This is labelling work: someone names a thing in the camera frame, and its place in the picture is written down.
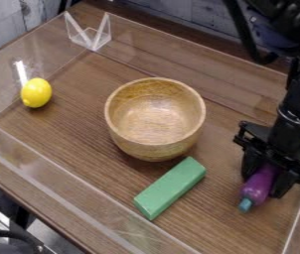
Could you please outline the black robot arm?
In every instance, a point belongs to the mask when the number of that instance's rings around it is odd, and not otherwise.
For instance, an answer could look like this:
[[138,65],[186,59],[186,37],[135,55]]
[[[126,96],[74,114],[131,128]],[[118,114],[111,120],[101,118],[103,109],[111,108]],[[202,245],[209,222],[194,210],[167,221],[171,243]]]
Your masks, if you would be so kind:
[[252,60],[291,59],[287,93],[272,126],[238,123],[233,141],[242,148],[241,175],[268,163],[280,169],[269,195],[281,198],[300,184],[300,0],[224,0]]

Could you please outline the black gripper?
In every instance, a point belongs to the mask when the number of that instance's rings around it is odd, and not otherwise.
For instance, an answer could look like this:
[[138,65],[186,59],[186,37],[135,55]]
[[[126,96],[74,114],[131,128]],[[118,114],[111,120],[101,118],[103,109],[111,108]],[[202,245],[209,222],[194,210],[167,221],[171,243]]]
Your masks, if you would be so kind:
[[269,196],[283,198],[293,185],[300,184],[300,111],[279,106],[272,126],[240,121],[233,141],[244,151],[241,176],[245,180],[265,162],[281,168]]

